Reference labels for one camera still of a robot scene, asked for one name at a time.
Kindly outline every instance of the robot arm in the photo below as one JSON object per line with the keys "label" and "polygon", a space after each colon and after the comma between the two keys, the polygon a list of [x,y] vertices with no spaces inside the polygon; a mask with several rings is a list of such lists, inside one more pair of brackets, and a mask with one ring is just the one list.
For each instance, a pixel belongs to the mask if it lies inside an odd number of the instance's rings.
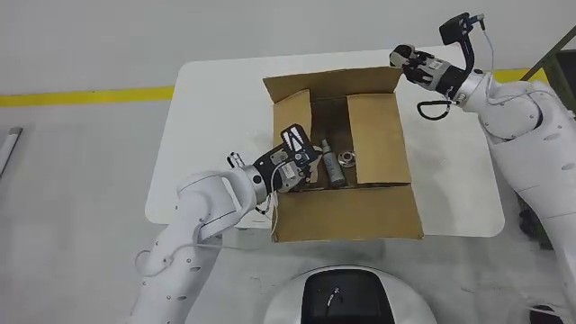
{"label": "robot arm", "polygon": [[[471,59],[463,41],[469,42],[467,33],[474,20],[484,29],[483,15],[471,18],[467,13],[440,27],[445,44],[453,42],[450,41],[453,38],[461,42],[467,67],[470,63],[473,66],[473,55]],[[548,85],[539,82],[501,85],[493,80],[492,74],[472,71],[472,67],[455,68],[409,45],[397,47],[390,60],[393,66],[402,69],[410,82],[439,92],[465,112],[478,114],[492,158],[510,186],[542,222],[556,252],[568,299],[572,309],[576,309],[576,121],[573,112],[563,106]]]}
{"label": "robot arm", "polygon": [[244,166],[232,153],[231,170],[190,175],[178,187],[175,217],[149,251],[129,323],[183,324],[220,253],[217,236],[269,194],[287,192],[310,178],[320,154],[303,128],[294,124],[282,138],[282,145],[254,165]]}

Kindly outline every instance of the spray can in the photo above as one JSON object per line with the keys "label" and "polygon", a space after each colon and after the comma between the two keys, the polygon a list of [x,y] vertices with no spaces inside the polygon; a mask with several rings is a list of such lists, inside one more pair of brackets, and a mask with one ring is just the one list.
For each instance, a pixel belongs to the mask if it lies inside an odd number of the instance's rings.
{"label": "spray can", "polygon": [[332,152],[328,141],[325,139],[322,141],[322,153],[322,159],[324,160],[324,165],[326,166],[326,171],[328,171],[328,177],[330,178],[332,186],[339,187],[345,185],[346,179],[344,178],[344,174],[342,174],[338,159]]}

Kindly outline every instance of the yellow line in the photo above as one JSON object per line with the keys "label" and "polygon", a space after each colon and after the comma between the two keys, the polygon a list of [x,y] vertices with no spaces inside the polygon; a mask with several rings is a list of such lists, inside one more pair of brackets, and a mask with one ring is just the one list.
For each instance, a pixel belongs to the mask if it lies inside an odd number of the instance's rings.
{"label": "yellow line", "polygon": [[157,86],[94,92],[4,95],[0,96],[0,107],[156,102],[171,100],[173,92],[173,86]]}
{"label": "yellow line", "polygon": [[[517,82],[527,72],[528,69],[497,70],[494,74],[494,79],[501,83]],[[535,80],[540,80],[548,84],[548,78],[543,69],[538,70],[528,81],[532,82]]]}

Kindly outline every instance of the cardboard flap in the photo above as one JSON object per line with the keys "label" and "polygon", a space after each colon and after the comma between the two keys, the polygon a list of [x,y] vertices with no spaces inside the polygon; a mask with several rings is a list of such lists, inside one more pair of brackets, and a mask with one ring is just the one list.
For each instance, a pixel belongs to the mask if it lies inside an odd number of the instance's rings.
{"label": "cardboard flap", "polygon": [[279,195],[278,241],[424,236],[411,186]]}
{"label": "cardboard flap", "polygon": [[360,94],[347,100],[358,183],[410,183],[396,96]]}
{"label": "cardboard flap", "polygon": [[309,90],[302,90],[274,105],[274,146],[282,144],[280,132],[294,123],[300,124],[310,137],[312,109]]}
{"label": "cardboard flap", "polygon": [[264,84],[274,103],[304,89],[310,89],[311,100],[315,101],[354,94],[390,94],[400,75],[401,71],[396,67],[365,67],[267,77]]}

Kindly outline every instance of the cardboard box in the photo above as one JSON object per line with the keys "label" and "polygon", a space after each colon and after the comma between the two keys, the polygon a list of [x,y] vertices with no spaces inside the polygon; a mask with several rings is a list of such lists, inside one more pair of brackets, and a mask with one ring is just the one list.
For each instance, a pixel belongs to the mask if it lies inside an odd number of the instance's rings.
{"label": "cardboard box", "polygon": [[423,237],[394,94],[400,75],[367,67],[264,79],[274,145],[296,122],[313,145],[327,139],[336,154],[356,153],[356,166],[343,169],[345,188],[330,188],[320,162],[317,183],[278,195],[278,241]]}

